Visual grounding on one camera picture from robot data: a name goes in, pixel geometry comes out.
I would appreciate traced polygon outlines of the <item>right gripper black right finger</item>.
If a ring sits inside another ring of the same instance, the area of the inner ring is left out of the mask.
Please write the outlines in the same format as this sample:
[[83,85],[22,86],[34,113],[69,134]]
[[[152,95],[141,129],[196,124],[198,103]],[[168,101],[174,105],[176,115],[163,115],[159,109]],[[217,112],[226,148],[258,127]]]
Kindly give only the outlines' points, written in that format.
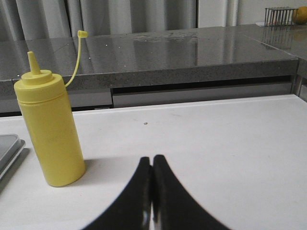
[[153,159],[153,220],[156,230],[227,230],[176,178],[165,156]]

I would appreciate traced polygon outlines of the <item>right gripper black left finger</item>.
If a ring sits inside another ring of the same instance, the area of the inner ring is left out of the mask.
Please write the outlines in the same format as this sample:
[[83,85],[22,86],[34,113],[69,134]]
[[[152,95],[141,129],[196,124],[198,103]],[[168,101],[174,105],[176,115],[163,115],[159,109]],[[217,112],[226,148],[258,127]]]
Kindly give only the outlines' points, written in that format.
[[148,157],[140,158],[128,184],[115,201],[85,230],[148,230],[151,218],[151,175]]

